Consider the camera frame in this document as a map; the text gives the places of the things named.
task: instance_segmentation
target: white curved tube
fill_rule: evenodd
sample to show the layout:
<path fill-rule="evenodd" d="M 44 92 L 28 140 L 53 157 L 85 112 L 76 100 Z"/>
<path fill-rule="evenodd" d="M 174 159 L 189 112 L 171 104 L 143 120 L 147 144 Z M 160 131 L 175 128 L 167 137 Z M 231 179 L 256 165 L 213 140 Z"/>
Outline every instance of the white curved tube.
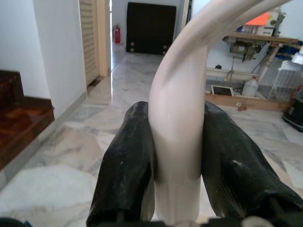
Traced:
<path fill-rule="evenodd" d="M 152 83 L 149 121 L 157 153 L 156 213 L 166 224 L 199 212 L 206 57 L 212 44 L 288 0 L 212 0 L 183 29 Z"/>

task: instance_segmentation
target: orange object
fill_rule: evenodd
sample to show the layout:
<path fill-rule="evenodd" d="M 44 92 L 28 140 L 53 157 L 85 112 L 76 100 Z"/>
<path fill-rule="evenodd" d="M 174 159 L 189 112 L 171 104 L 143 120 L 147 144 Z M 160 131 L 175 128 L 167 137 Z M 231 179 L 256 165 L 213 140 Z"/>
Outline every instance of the orange object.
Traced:
<path fill-rule="evenodd" d="M 267 23 L 267 18 L 269 16 L 269 12 L 263 13 L 262 15 L 250 20 L 246 23 L 246 25 L 258 25 L 258 26 L 264 26 Z"/>
<path fill-rule="evenodd" d="M 240 106 L 239 108 L 238 108 L 238 111 L 242 111 L 242 110 L 247 110 L 247 107 L 246 106 Z"/>
<path fill-rule="evenodd" d="M 113 36 L 114 36 L 114 41 L 116 44 L 119 44 L 121 41 L 121 33 L 120 33 L 120 27 L 119 25 L 116 25 L 113 27 Z"/>

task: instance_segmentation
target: white plastic bottle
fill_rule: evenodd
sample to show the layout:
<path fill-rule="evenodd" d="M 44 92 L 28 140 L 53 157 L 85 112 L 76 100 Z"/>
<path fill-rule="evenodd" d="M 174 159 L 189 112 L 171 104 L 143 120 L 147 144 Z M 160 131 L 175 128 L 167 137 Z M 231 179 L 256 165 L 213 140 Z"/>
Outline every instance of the white plastic bottle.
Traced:
<path fill-rule="evenodd" d="M 255 97 L 258 87 L 259 85 L 256 77 L 252 77 L 252 79 L 245 82 L 242 95 L 247 97 Z"/>

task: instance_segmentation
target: white marble tile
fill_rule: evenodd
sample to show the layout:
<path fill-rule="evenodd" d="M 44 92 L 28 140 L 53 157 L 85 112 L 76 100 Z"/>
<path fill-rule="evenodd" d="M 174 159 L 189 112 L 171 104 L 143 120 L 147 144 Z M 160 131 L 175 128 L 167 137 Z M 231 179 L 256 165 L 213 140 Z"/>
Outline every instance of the white marble tile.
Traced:
<path fill-rule="evenodd" d="M 106 151 L 110 143 L 112 142 L 115 135 L 102 132 L 98 136 L 96 136 L 97 143 L 103 151 Z"/>
<path fill-rule="evenodd" d="M 257 121 L 251 119 L 242 119 L 233 117 L 233 120 L 240 126 L 249 136 L 259 136 L 269 139 L 286 140 L 283 129 L 271 122 Z"/>
<path fill-rule="evenodd" d="M 286 171 L 285 170 L 285 166 L 283 165 L 283 161 L 282 161 L 282 159 L 278 156 L 278 155 L 276 155 L 276 154 L 274 154 L 272 151 L 270 151 L 270 150 L 267 150 L 267 149 L 264 149 L 263 150 L 263 154 L 266 154 L 268 157 L 270 157 L 281 169 L 283 169 L 284 171 Z"/>
<path fill-rule="evenodd" d="M 68 166 L 20 171 L 0 193 L 0 213 L 44 208 L 54 210 L 90 202 L 96 179 Z"/>
<path fill-rule="evenodd" d="M 96 179 L 98 178 L 101 163 L 103 160 L 103 156 L 99 158 L 88 170 L 87 172 L 92 174 Z"/>
<path fill-rule="evenodd" d="M 15 218 L 22 222 L 29 221 L 35 227 L 85 227 L 85 222 L 89 213 L 90 203 L 77 204 L 72 207 L 55 210 L 26 209 L 15 210 L 6 213 L 6 217 Z"/>
<path fill-rule="evenodd" d="M 105 77 L 93 90 L 88 94 L 84 104 L 109 105 L 112 100 L 112 78 Z"/>
<path fill-rule="evenodd" d="M 125 111 L 122 111 L 119 108 L 109 106 L 104 111 L 100 112 L 96 116 L 83 122 L 85 125 L 99 129 L 99 130 L 114 130 L 119 129 L 123 119 Z"/>
<path fill-rule="evenodd" d="M 302 132 L 299 132 L 298 130 L 294 129 L 290 125 L 287 125 L 287 127 L 283 128 L 283 131 L 289 141 L 303 146 L 303 133 Z"/>
<path fill-rule="evenodd" d="M 206 192 L 206 188 L 203 182 L 203 179 L 201 178 L 201 187 L 200 187 L 200 211 L 199 216 L 197 218 L 197 223 L 205 223 L 208 221 L 209 218 L 215 218 L 216 214 L 214 213 L 208 196 Z"/>
<path fill-rule="evenodd" d="M 66 126 L 50 138 L 39 152 L 82 171 L 90 169 L 104 154 L 94 136 Z"/>
<path fill-rule="evenodd" d="M 238 108 L 233 106 L 220 106 L 220 108 L 225 110 L 232 118 L 235 117 L 241 119 L 257 120 L 262 122 L 270 122 L 278 124 L 281 128 L 284 128 L 288 125 L 282 120 L 283 113 L 281 112 L 253 109 L 248 109 L 247 111 L 238 111 Z"/>
<path fill-rule="evenodd" d="M 267 162 L 271 165 L 271 167 L 273 168 L 273 170 L 275 171 L 275 173 L 278 175 L 278 177 L 280 178 L 280 180 L 284 184 L 286 184 L 288 187 L 294 188 L 294 186 L 292 184 L 292 181 L 291 181 L 289 175 L 287 174 L 286 170 L 282 169 L 280 165 L 278 165 L 274 160 L 272 160 L 266 154 L 264 154 L 264 157 L 267 160 Z"/>
<path fill-rule="evenodd" d="M 65 122 L 64 125 L 69 128 L 75 129 L 77 131 L 87 133 L 88 135 L 91 135 L 91 136 L 98 136 L 100 134 L 100 129 L 96 129 L 94 127 L 87 126 L 80 122 Z"/>
<path fill-rule="evenodd" d="M 157 214 L 156 212 L 154 212 L 152 218 L 151 218 L 151 221 L 159 221 L 159 218 L 157 217 Z"/>
<path fill-rule="evenodd" d="M 286 168 L 287 173 L 292 180 L 294 187 L 303 189 L 303 172 L 293 167 L 291 164 L 283 160 L 283 164 Z"/>
<path fill-rule="evenodd" d="M 0 171 L 0 191 L 7 184 L 6 176 L 3 170 Z"/>
<path fill-rule="evenodd" d="M 112 106 L 126 111 L 138 101 L 147 101 L 152 80 L 162 56 L 127 54 L 112 72 Z"/>
<path fill-rule="evenodd" d="M 266 137 L 251 137 L 261 148 L 261 150 L 269 150 L 280 159 L 287 161 L 292 166 L 303 171 L 303 147 L 288 141 L 269 139 Z"/>
<path fill-rule="evenodd" d="M 60 161 L 54 157 L 50 157 L 42 152 L 37 152 L 31 159 L 26 163 L 23 169 L 31 169 L 44 166 L 54 166 L 59 164 Z"/>
<path fill-rule="evenodd" d="M 111 51 L 111 68 L 113 70 L 126 56 L 125 44 L 112 43 Z"/>
<path fill-rule="evenodd" d="M 300 197 L 301 199 L 303 199 L 303 189 L 301 188 L 296 188 L 296 187 L 290 187 L 291 189 L 293 189 Z"/>
<path fill-rule="evenodd" d="M 68 122 L 83 122 L 96 114 L 104 110 L 106 106 L 101 105 L 80 105 L 72 114 L 68 117 Z"/>

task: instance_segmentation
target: white wall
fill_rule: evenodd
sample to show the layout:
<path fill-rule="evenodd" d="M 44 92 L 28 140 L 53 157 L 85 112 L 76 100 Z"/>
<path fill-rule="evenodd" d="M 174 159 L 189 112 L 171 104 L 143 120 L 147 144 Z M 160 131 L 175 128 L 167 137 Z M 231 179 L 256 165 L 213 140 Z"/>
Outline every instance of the white wall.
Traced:
<path fill-rule="evenodd" d="M 159 5 L 169 5 L 177 7 L 175 28 L 176 34 L 180 32 L 183 8 L 180 9 L 180 2 L 184 0 L 112 0 L 112 26 L 119 24 L 121 27 L 121 42 L 126 43 L 126 17 L 128 2 L 149 3 Z"/>
<path fill-rule="evenodd" d="M 26 96 L 50 98 L 32 0 L 0 0 L 0 69 L 20 71 Z"/>
<path fill-rule="evenodd" d="M 292 0 L 281 7 L 286 17 L 280 27 L 280 35 L 303 41 L 302 10 L 303 0 Z"/>
<path fill-rule="evenodd" d="M 86 91 L 79 1 L 34 0 L 55 117 Z"/>
<path fill-rule="evenodd" d="M 193 0 L 193 17 L 211 0 Z M 293 0 L 282 6 L 282 11 L 286 12 L 286 18 L 281 25 L 281 36 L 300 38 L 303 40 L 303 29 L 301 25 L 300 15 L 303 9 L 303 0 Z M 207 57 L 207 67 L 215 68 L 217 64 L 222 65 L 222 69 L 230 70 L 232 66 L 232 54 L 229 52 L 229 45 L 224 41 L 218 41 L 209 51 Z M 251 72 L 255 66 L 265 56 L 267 48 L 263 48 L 259 54 L 255 54 L 255 60 L 241 62 L 235 59 L 234 70 Z"/>

